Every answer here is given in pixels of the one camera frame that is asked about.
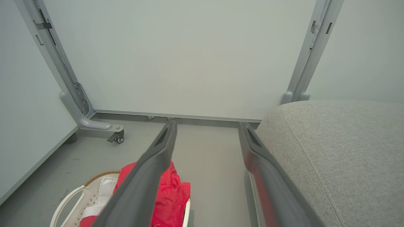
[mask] laundry basket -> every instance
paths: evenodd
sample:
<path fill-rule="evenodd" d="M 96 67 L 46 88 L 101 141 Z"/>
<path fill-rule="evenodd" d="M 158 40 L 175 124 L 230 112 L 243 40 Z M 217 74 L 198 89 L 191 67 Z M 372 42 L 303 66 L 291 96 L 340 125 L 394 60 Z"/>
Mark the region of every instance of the laundry basket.
<path fill-rule="evenodd" d="M 50 227 L 56 227 L 57 219 L 59 218 L 59 215 L 62 212 L 63 208 L 77 193 L 81 192 L 82 194 L 78 199 L 77 203 L 74 205 L 73 209 L 70 211 L 69 215 L 66 217 L 66 219 L 61 225 L 61 227 L 79 227 L 84 209 L 89 206 L 95 205 L 95 201 L 97 200 L 98 196 L 98 189 L 100 187 L 102 179 L 106 177 L 118 179 L 119 173 L 120 170 L 109 170 L 99 173 L 90 180 L 88 180 L 84 185 L 70 192 L 56 208 L 56 211 L 53 214 L 52 221 L 50 223 Z M 183 227 L 188 226 L 190 205 L 191 200 L 188 200 L 184 211 L 184 220 L 182 225 Z"/>

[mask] red garment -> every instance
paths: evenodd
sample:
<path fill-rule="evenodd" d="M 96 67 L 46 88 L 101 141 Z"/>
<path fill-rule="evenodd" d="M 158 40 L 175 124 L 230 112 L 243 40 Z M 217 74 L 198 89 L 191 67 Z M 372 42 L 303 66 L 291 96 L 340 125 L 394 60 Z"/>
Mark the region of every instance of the red garment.
<path fill-rule="evenodd" d="M 114 193 L 122 184 L 136 162 L 122 168 L 115 186 Z M 180 182 L 180 178 L 171 161 L 171 166 L 162 175 L 154 204 L 151 227 L 181 227 L 185 205 L 191 193 L 191 184 Z M 80 221 L 81 227 L 89 227 L 96 216 L 88 216 Z"/>

